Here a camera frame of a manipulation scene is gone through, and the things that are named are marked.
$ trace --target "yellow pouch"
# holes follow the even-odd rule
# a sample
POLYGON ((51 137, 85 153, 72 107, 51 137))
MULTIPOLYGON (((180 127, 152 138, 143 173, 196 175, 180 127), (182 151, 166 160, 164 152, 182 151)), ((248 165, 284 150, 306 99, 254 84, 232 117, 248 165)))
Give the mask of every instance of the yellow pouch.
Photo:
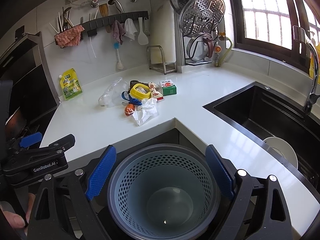
POLYGON ((60 76, 60 86, 66 100, 74 98, 82 93, 76 71, 71 68, 60 76))

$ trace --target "small box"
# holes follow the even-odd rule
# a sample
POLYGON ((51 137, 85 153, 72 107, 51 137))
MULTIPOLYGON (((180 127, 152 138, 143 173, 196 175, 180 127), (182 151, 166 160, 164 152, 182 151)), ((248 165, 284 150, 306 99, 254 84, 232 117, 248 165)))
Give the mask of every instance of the small box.
POLYGON ((171 79, 160 81, 160 87, 162 88, 163 96, 177 94, 177 88, 171 79))

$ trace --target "black sink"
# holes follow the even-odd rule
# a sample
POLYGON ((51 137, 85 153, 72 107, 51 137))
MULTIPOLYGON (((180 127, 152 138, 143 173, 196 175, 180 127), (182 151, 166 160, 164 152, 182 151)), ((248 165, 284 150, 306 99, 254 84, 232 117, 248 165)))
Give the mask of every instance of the black sink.
POLYGON ((204 106, 259 144, 287 167, 319 201, 320 120, 283 94, 254 82, 204 106), (298 171, 263 140, 287 141, 298 158, 298 171))

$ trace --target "finger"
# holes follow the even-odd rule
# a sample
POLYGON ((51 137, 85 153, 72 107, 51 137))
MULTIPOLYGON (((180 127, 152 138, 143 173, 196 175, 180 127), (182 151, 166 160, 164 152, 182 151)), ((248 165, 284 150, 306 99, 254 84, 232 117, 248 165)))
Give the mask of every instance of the finger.
POLYGON ((12 228, 24 228, 25 222, 21 216, 8 211, 4 211, 3 214, 12 228))
POLYGON ((33 203, 35 202, 36 196, 33 195, 32 193, 29 193, 29 201, 28 201, 28 210, 26 213, 26 220, 29 223, 30 220, 30 215, 33 207, 33 203))

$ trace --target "blue perforated basket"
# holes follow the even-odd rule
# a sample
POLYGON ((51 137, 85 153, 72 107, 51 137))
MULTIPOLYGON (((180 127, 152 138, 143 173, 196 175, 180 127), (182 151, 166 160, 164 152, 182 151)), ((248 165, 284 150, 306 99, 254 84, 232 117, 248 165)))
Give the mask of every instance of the blue perforated basket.
POLYGON ((205 232, 220 195, 203 155, 159 144, 118 165, 108 185, 108 207, 117 225, 135 239, 190 240, 205 232))

